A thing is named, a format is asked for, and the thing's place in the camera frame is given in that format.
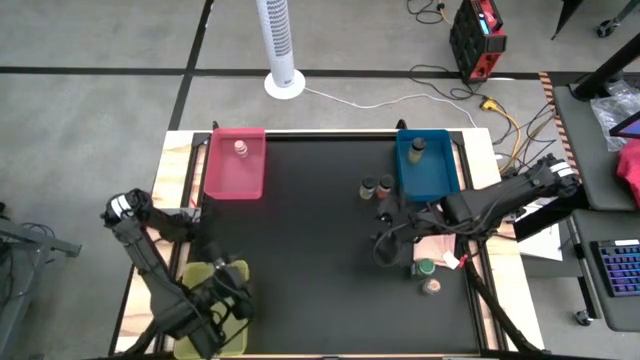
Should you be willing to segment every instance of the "gray floor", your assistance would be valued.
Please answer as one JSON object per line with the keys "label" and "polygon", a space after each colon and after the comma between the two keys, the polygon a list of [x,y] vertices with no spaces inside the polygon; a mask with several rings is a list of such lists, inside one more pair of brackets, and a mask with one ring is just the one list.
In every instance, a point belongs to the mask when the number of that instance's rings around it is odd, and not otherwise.
{"label": "gray floor", "polygon": [[[592,27],[624,1],[588,1],[555,42],[561,2],[496,0],[509,34],[498,71],[593,70],[640,31],[633,14],[608,39]],[[414,0],[418,7],[422,0]],[[204,1],[0,0],[0,66],[184,67]],[[447,1],[451,17],[459,0]],[[447,27],[420,25],[404,1],[290,0],[296,63],[307,69],[406,70],[416,63],[453,69]],[[253,0],[216,0],[199,57],[200,68],[265,68]],[[640,69],[640,62],[629,70]],[[130,261],[98,218],[105,201],[132,187],[150,188],[180,77],[0,75],[0,199],[16,221],[53,227],[84,245],[81,256],[48,265],[16,359],[104,356]],[[433,81],[443,90],[458,81]],[[308,87],[360,105],[426,93],[408,80],[308,79]],[[538,81],[490,81],[481,92],[497,98],[519,122],[545,104]],[[505,120],[456,102],[498,138]],[[427,98],[360,110],[315,94],[290,102],[268,98],[259,78],[195,78],[181,129],[223,126],[285,128],[467,127],[466,115]],[[549,124],[541,137],[557,138]],[[512,135],[496,146],[510,152]],[[529,157],[540,149],[536,144]],[[560,144],[549,151],[563,155]],[[531,280],[547,347],[563,354],[637,358],[637,334],[614,333],[604,322],[576,326],[582,308],[575,280]]]}

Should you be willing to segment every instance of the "purple keyboard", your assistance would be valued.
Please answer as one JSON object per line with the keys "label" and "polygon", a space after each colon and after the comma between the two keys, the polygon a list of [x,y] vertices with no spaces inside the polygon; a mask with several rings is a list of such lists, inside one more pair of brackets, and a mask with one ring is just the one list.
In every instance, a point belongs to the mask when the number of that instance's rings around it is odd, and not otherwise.
{"label": "purple keyboard", "polygon": [[591,245],[609,295],[640,296],[640,245],[637,240],[600,241]]}

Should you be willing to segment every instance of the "pink bin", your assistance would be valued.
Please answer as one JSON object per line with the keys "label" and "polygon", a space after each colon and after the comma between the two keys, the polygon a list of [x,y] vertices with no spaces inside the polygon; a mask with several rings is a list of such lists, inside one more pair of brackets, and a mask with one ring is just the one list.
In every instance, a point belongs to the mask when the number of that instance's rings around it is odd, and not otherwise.
{"label": "pink bin", "polygon": [[[247,155],[234,144],[244,141]],[[204,192],[217,200],[253,200],[262,197],[267,142],[264,129],[218,128],[211,136]]]}

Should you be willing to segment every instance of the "tower fan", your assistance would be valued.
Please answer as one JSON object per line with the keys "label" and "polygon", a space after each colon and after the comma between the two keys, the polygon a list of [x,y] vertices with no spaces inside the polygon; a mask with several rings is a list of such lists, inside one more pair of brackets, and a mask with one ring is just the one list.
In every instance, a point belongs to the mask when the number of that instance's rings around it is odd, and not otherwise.
{"label": "tower fan", "polygon": [[305,80],[293,64],[287,0],[257,0],[262,35],[271,73],[264,89],[279,100],[289,100],[304,91]]}

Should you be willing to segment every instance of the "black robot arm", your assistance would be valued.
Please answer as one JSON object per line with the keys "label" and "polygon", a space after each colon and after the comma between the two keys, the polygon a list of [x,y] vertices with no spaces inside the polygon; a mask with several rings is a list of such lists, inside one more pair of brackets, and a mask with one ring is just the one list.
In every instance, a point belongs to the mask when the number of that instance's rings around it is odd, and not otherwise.
{"label": "black robot arm", "polygon": [[[169,242],[189,241],[197,224],[188,215],[168,215],[153,207],[148,193],[134,189],[109,200],[101,217],[151,293],[153,321],[125,354],[144,353],[153,338],[164,333],[175,339],[188,336],[200,356],[208,359],[230,341],[222,330],[230,313],[239,320],[252,319],[253,306],[245,281],[235,267],[227,266],[228,259],[217,244],[208,248],[215,271],[204,282],[187,289],[170,275],[147,228],[156,229]],[[223,302],[228,311],[216,321],[211,307],[218,302]]]}
{"label": "black robot arm", "polygon": [[[456,241],[462,242],[468,252],[469,240],[483,244],[497,232],[506,215],[540,197],[573,195],[578,185],[578,177],[569,165],[549,154],[520,175],[481,190],[465,190],[445,196],[418,211],[408,211],[398,201],[385,201],[378,209],[378,218],[386,221],[390,229],[377,235],[374,260],[390,266],[397,261],[398,253],[405,244],[437,234],[456,234]],[[398,225],[395,223],[398,219],[406,222]],[[464,265],[467,279],[485,300],[494,318],[518,350],[540,351],[527,341],[509,319],[478,275],[473,262],[467,261]]]}

